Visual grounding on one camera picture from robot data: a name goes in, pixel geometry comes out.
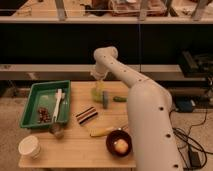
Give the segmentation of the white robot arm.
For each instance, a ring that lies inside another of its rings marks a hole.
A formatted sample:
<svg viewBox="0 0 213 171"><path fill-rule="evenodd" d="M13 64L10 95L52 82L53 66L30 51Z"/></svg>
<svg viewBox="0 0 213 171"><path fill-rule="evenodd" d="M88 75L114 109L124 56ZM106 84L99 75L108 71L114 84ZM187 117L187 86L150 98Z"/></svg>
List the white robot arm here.
<svg viewBox="0 0 213 171"><path fill-rule="evenodd" d="M137 171L183 171L169 112L170 92L148 76L119 62L118 50L98 48L91 75L103 80L113 73L128 88L127 115Z"/></svg>

